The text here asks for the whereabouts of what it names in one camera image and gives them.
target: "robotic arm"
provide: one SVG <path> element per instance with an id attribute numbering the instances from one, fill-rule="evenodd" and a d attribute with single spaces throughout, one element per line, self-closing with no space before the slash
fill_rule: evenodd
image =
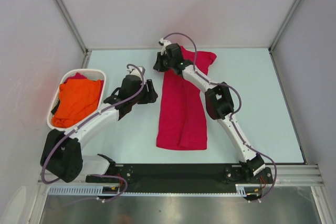
<path id="1" fill-rule="evenodd" d="M 240 164 L 246 177 L 254 177 L 265 169 L 265 162 L 262 157 L 248 147 L 250 143 L 243 134 L 233 113 L 234 104 L 229 88 L 214 84 L 215 82 L 198 70 L 190 60 L 184 60 L 178 44 L 172 44 L 168 40 L 161 39 L 160 45 L 163 48 L 161 52 L 157 53 L 157 60 L 153 69 L 158 72 L 172 69 L 175 74 L 191 82 L 204 93 L 206 111 L 213 120 L 216 120 L 222 126 L 237 149 Z"/>
<path id="2" fill-rule="evenodd" d="M 62 141 L 47 163 L 48 171 L 65 182 L 71 182 L 81 174 L 105 174 L 114 161 L 101 154 L 82 156 L 81 150 L 106 126 L 122 119 L 135 104 L 153 103 L 158 98 L 152 80 L 144 79 L 143 67 L 129 67 L 128 71 L 129 74 L 123 79 L 121 87 L 116 88 L 95 112 L 65 131 L 54 129 L 49 132 L 40 161 L 41 166 L 44 166 L 54 147 Z M 135 95 L 142 85 L 144 87 L 141 92 Z"/>

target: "white wall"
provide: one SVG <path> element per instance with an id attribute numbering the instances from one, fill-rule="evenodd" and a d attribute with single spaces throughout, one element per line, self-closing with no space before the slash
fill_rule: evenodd
<path id="1" fill-rule="evenodd" d="M 22 223 L 40 172 L 52 96 L 83 56 L 53 0 L 0 0 L 0 52 L 0 223 L 12 223 L 3 213 L 24 186 Z"/>
<path id="2" fill-rule="evenodd" d="M 269 47 L 293 1 L 64 0 L 88 48 L 153 48 L 172 31 L 199 47 Z"/>
<path id="3" fill-rule="evenodd" d="M 336 206 L 336 1 L 304 0 L 275 50 L 310 163 Z"/>

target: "orange cloth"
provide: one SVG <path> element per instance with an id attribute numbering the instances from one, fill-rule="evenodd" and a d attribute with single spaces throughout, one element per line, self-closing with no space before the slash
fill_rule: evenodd
<path id="1" fill-rule="evenodd" d="M 70 79 L 59 86 L 60 104 L 52 117 L 55 127 L 68 128 L 87 117 L 98 107 L 101 81 Z"/>

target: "floor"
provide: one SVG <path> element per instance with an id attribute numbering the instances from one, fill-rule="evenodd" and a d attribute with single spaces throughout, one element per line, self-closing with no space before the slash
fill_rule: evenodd
<path id="1" fill-rule="evenodd" d="M 238 121 L 252 146 L 277 163 L 302 163 L 300 147 L 266 48 L 208 49 L 217 55 L 209 76 L 235 87 L 243 100 Z M 83 150 L 102 153 L 117 163 L 237 163 L 236 151 L 220 125 L 207 116 L 208 145 L 204 151 L 170 151 L 155 146 L 163 73 L 154 71 L 158 50 L 97 50 L 88 68 L 107 75 L 104 96 L 119 87 L 126 65 L 144 66 L 159 95 L 154 104 L 135 105 L 130 114 L 97 135 Z"/>
<path id="2" fill-rule="evenodd" d="M 48 196 L 40 224 L 319 224 L 310 187 L 276 187 L 262 203 L 229 197 L 123 196 L 115 201 Z"/>

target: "laundry basket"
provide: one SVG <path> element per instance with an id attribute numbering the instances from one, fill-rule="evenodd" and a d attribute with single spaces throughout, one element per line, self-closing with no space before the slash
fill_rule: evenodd
<path id="1" fill-rule="evenodd" d="M 101 70 L 98 70 L 98 69 L 87 69 L 87 68 L 74 69 L 74 70 L 71 70 L 71 71 L 67 72 L 63 76 L 63 78 L 62 78 L 62 80 L 60 82 L 60 85 L 62 83 L 64 83 L 65 80 L 68 77 L 74 76 L 76 73 L 82 74 L 83 76 L 85 76 L 89 80 L 93 80 L 93 81 L 102 80 L 102 81 L 104 81 L 103 87 L 101 89 L 101 94 L 100 94 L 99 102 L 98 102 L 98 106 L 99 106 L 101 104 L 101 102 L 102 102 L 102 99 L 103 99 L 103 94 L 104 94 L 104 89 L 105 89 L 105 84 L 106 84 L 106 75 L 105 75 L 105 73 L 103 71 L 101 71 Z M 54 99 L 52 100 L 52 103 L 51 103 L 50 108 L 49 108 L 48 117 L 47 117 L 47 124 L 48 124 L 48 126 L 51 129 L 57 129 L 57 130 L 60 130 L 60 131 L 64 131 L 66 128 L 55 127 L 55 126 L 53 126 L 53 123 L 51 122 L 51 119 L 54 116 L 51 111 L 52 111 L 52 109 L 58 103 L 58 100 L 59 100 L 58 99 L 58 94 L 59 94 L 59 86 L 57 87 L 57 91 L 55 93 Z"/>

